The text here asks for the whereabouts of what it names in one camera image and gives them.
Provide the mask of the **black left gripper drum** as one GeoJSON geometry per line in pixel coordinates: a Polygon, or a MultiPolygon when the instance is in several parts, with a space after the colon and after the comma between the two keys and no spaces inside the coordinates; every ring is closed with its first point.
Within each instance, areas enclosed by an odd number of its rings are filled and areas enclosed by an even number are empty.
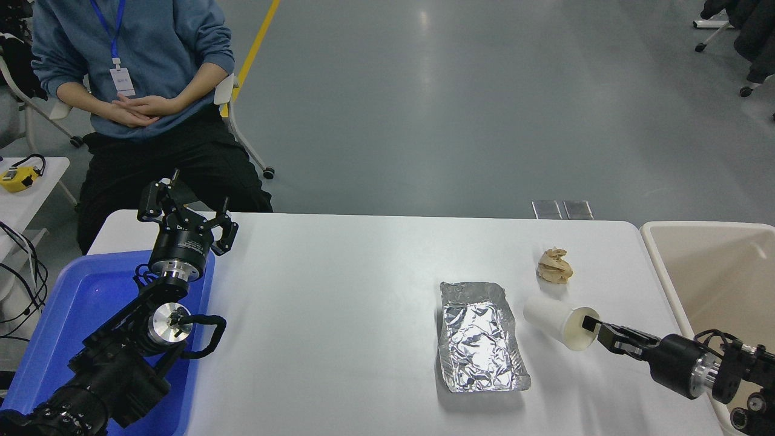
{"type": "Polygon", "coordinates": [[[204,216],[186,214],[182,218],[169,214],[161,219],[159,234],[150,257],[154,273],[166,273],[177,268],[186,273],[204,273],[206,257],[213,243],[210,229],[201,231],[204,216]]]}

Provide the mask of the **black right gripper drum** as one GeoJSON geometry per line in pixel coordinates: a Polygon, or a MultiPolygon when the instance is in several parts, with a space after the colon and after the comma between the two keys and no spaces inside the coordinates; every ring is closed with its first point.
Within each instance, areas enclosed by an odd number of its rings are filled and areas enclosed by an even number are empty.
{"type": "Polygon", "coordinates": [[[707,351],[694,340],[669,334],[643,351],[642,358],[648,362],[651,378],[676,394],[697,399],[705,392],[707,351]]]}

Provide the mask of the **person's right hand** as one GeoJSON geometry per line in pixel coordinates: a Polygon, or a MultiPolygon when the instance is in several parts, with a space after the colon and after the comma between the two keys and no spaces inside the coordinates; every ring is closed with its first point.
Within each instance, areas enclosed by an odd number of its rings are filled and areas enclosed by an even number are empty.
{"type": "Polygon", "coordinates": [[[111,121],[130,128],[147,127],[160,120],[160,117],[147,116],[138,111],[125,107],[119,101],[111,102],[111,108],[108,111],[108,118],[111,121]]]}

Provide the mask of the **person's left hand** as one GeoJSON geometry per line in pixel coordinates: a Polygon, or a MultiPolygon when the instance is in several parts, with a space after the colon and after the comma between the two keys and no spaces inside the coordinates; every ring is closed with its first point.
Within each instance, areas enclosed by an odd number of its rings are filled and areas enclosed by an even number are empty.
{"type": "Polygon", "coordinates": [[[185,105],[177,97],[145,96],[124,99],[127,107],[149,117],[171,116],[180,113],[185,105]]]}

